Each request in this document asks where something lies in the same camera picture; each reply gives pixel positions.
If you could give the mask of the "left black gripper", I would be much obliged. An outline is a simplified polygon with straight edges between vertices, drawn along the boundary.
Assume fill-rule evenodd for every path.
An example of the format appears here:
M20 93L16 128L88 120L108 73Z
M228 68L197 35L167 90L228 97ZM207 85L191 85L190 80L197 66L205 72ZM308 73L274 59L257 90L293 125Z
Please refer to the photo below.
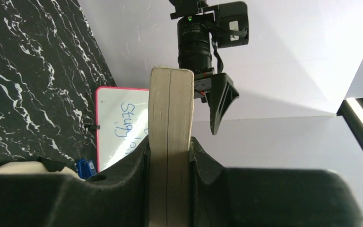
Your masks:
M194 80L199 81L214 75L209 29L204 22L215 22L213 12L204 13L205 0L172 0L175 7L171 19L178 19L178 64L180 69L191 70ZM209 92L210 129L217 135L223 116L240 94L227 73L216 74L211 78Z

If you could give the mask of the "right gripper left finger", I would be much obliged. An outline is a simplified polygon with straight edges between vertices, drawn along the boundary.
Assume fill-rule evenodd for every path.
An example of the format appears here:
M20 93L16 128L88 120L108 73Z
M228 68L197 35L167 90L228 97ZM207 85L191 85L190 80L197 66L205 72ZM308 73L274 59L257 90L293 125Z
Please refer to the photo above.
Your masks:
M144 227L143 139L125 158L81 181L70 175L0 175L0 227Z

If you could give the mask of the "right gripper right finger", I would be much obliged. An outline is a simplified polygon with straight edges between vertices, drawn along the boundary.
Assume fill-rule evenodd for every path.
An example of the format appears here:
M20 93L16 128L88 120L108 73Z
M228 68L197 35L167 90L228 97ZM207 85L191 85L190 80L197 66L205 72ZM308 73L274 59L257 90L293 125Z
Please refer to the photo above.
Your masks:
M190 142L192 227L363 227L347 183L321 169L225 167Z

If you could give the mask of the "green book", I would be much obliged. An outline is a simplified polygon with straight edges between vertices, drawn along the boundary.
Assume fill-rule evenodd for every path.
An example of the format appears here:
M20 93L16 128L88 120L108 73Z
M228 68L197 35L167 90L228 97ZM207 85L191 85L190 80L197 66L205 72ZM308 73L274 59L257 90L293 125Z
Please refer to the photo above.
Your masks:
M148 99L150 227L189 225L193 112L193 72L153 67Z

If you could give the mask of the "beige backpack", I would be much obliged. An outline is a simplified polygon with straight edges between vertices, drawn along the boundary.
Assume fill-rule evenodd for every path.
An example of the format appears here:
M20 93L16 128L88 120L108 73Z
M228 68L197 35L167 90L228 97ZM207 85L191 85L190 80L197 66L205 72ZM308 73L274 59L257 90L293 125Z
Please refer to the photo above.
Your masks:
M65 163L39 157L36 161L16 161L0 166L0 175L37 175L55 174L69 175L78 180L85 181Z

